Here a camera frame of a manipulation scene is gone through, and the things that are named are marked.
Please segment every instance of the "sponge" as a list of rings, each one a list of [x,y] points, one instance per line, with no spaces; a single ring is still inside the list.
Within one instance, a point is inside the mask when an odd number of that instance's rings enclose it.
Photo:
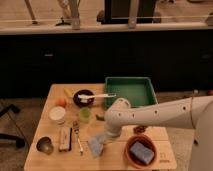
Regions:
[[[154,152],[136,141],[130,148],[130,152],[141,162],[148,165],[154,158]]]

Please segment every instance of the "spoon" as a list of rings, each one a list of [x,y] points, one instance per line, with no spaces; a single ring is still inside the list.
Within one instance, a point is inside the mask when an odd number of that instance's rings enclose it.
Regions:
[[[96,95],[85,95],[85,94],[79,94],[78,98],[79,99],[91,99],[91,98],[97,98],[97,97],[102,97],[102,98],[110,98],[110,97],[115,97],[115,93],[107,93],[107,94],[96,94]]]

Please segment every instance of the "white cup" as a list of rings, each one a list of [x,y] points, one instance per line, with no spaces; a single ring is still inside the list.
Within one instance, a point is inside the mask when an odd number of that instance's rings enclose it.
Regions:
[[[49,112],[49,118],[57,124],[65,122],[66,110],[61,106],[53,107]]]

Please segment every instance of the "cup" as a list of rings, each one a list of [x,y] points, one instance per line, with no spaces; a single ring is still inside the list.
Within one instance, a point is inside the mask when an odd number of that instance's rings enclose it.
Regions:
[[[88,107],[82,107],[78,111],[78,118],[81,122],[88,123],[90,118],[91,112]]]
[[[66,110],[61,106],[53,107],[49,112],[49,118],[57,124],[65,122]]]
[[[38,151],[50,155],[53,152],[52,141],[49,137],[42,137],[38,140],[36,148]]]

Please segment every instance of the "fork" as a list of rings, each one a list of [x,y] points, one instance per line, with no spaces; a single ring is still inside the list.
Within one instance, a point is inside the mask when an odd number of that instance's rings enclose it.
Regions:
[[[83,147],[81,145],[80,138],[79,138],[79,124],[78,124],[77,121],[73,122],[73,130],[74,130],[76,137],[77,137],[80,154],[83,155],[84,150],[83,150]]]

